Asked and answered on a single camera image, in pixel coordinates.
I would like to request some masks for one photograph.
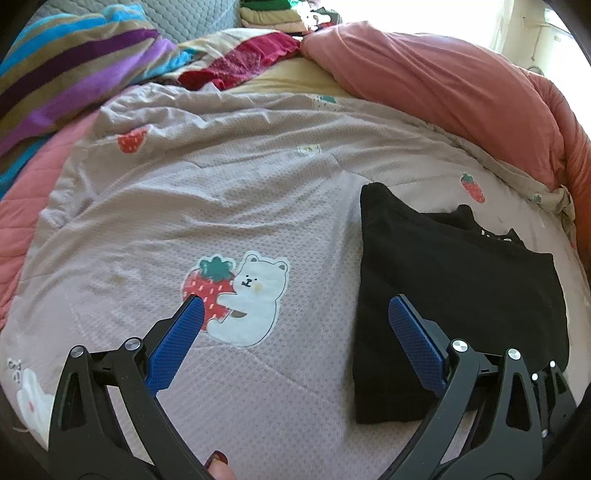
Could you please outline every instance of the silver bolt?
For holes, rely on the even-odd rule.
[[[134,350],[137,350],[141,344],[142,341],[139,338],[130,338],[125,342],[125,349],[133,352]]]
[[[509,348],[509,351],[507,353],[513,360],[519,360],[521,358],[519,350],[515,350],[514,348]]]
[[[452,347],[456,352],[465,352],[468,350],[468,344],[464,340],[454,340]]]
[[[76,345],[72,350],[70,350],[70,356],[72,358],[78,358],[83,353],[84,347],[82,345]]]

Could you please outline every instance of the folded black shirt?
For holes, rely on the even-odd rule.
[[[517,348],[530,372],[569,359],[566,308],[551,254],[527,250],[514,230],[494,235],[468,205],[418,213],[380,183],[361,190],[363,258],[353,348],[359,423],[422,419],[422,388],[388,322],[404,293],[450,339],[484,353]]]

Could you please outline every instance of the fingernail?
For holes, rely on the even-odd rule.
[[[215,450],[207,459],[207,461],[205,462],[205,464],[203,465],[205,467],[205,470],[207,470],[209,468],[209,466],[212,464],[212,462],[214,460],[219,460],[220,462],[225,463],[226,465],[228,464],[228,457],[225,456],[222,452],[220,452],[219,450]]]

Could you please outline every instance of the blue gripper pad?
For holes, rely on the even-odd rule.
[[[168,388],[203,326],[205,307],[195,297],[182,311],[148,360],[146,386],[155,397]]]
[[[445,360],[402,298],[390,300],[388,319],[423,388],[441,398],[447,388]]]

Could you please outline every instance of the strawberry print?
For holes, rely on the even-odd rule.
[[[199,267],[191,271],[183,284],[183,300],[195,294],[203,300],[205,305],[205,319],[201,330],[207,329],[207,323],[211,319],[222,321],[229,309],[216,303],[220,293],[235,293],[232,287],[234,274],[232,261],[223,260],[222,257],[204,258],[199,262]]]
[[[475,199],[478,203],[484,203],[485,198],[482,189],[471,175],[464,172],[460,181],[462,182],[464,189],[470,194],[470,197]]]
[[[144,138],[148,133],[148,129],[146,127],[143,128],[136,128],[131,132],[120,135],[117,137],[117,143],[119,144],[119,149],[123,153],[135,153],[138,151],[139,146],[144,142]]]

